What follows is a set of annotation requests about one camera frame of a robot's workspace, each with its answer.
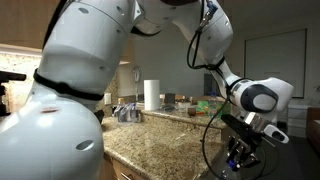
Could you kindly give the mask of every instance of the cup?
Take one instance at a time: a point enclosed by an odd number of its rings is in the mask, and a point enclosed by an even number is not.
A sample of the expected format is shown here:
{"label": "cup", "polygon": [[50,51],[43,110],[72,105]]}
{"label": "cup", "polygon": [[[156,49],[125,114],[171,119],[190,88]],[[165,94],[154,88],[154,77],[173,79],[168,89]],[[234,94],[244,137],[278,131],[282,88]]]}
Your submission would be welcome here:
{"label": "cup", "polygon": [[196,106],[189,106],[188,107],[188,114],[189,116],[195,116],[196,115]]}

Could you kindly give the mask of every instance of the bottle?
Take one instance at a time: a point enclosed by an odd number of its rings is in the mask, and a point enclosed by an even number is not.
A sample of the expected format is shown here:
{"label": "bottle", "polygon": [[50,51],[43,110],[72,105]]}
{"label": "bottle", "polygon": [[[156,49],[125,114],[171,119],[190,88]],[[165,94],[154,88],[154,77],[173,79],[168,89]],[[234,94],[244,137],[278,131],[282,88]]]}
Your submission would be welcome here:
{"label": "bottle", "polygon": [[215,92],[210,93],[210,98],[208,99],[208,116],[212,118],[218,110],[218,99]]}
{"label": "bottle", "polygon": [[132,122],[138,122],[139,121],[139,112],[136,108],[136,103],[132,104],[132,108],[130,111],[131,121]]}

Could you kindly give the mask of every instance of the kitchen cabinet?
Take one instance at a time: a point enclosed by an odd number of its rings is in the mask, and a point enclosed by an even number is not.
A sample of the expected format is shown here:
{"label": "kitchen cabinet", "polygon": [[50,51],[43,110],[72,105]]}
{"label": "kitchen cabinet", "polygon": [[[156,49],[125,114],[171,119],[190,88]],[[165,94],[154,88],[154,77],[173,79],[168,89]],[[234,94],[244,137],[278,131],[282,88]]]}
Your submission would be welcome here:
{"label": "kitchen cabinet", "polygon": [[59,0],[1,0],[0,44],[41,49]]}
{"label": "kitchen cabinet", "polygon": [[103,163],[100,167],[99,180],[145,180],[139,176],[136,172],[129,169],[118,160],[104,155]]}

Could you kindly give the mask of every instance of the kitchen counter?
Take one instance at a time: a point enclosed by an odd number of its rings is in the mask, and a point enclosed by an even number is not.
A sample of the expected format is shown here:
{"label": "kitchen counter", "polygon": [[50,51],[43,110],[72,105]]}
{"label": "kitchen counter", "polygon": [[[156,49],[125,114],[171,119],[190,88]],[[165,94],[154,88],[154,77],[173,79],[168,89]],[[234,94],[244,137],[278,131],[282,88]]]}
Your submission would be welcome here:
{"label": "kitchen counter", "polygon": [[[208,117],[205,114],[189,116],[188,113],[180,112],[179,110],[174,110],[172,112],[166,112],[163,110],[154,110],[154,111],[141,110],[141,114],[199,125],[199,126],[207,126],[208,122],[210,121],[210,117]],[[221,119],[216,118],[215,120],[213,120],[210,127],[217,128],[217,129],[224,129],[227,127],[227,125]]]}
{"label": "kitchen counter", "polygon": [[[105,153],[145,179],[188,180],[207,171],[200,142],[204,127],[166,119],[142,120],[118,123],[114,117],[104,118]],[[205,141],[208,159],[221,151],[220,133],[215,128],[208,131]]]}

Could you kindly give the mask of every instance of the white wall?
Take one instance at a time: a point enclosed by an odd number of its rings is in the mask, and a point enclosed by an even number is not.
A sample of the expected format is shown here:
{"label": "white wall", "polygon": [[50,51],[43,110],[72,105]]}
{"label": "white wall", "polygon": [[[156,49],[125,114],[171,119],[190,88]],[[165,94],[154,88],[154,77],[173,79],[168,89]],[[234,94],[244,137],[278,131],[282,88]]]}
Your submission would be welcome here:
{"label": "white wall", "polygon": [[234,39],[226,52],[231,70],[244,76],[245,40],[307,28],[306,77],[304,99],[293,99],[292,104],[315,105],[320,94],[320,2],[316,0],[228,1],[232,14]]}
{"label": "white wall", "polygon": [[203,95],[205,71],[188,67],[188,43],[175,25],[168,26],[156,36],[134,36],[131,40],[134,44],[134,62],[119,66],[119,96],[135,94],[132,77],[135,65],[141,67],[140,94],[143,93],[143,80],[159,79],[160,93]]}

